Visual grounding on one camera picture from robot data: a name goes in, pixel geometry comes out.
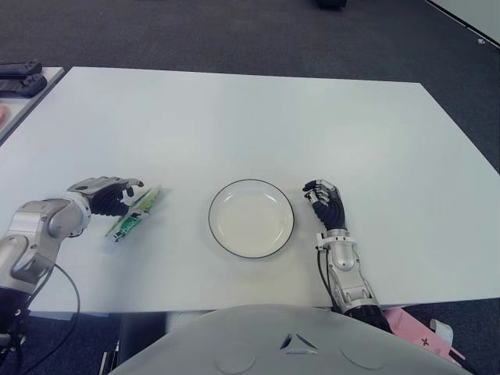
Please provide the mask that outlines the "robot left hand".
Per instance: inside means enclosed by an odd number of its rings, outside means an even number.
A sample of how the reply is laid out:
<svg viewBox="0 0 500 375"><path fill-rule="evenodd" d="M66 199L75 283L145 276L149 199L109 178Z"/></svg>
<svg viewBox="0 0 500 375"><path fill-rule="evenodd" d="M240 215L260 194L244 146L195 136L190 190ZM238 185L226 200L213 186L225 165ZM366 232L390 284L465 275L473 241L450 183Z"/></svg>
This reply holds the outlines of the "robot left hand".
<svg viewBox="0 0 500 375"><path fill-rule="evenodd" d="M130 207L123 202L124 194L134 196L134 187L142 188L141 180L120 177L91 177L75 183L69 192L86 198L91 213L101 216L125 216Z"/></svg>

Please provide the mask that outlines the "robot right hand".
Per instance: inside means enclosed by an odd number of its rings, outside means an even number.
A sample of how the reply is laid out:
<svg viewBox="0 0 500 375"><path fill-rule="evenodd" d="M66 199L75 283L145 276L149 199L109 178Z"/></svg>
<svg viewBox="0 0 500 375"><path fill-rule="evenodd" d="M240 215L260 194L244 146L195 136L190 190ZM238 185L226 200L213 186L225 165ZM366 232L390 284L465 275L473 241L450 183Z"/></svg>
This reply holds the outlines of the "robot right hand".
<svg viewBox="0 0 500 375"><path fill-rule="evenodd" d="M312 180L302 191L326 230L347 230L344 205L335 185L327 180Z"/></svg>

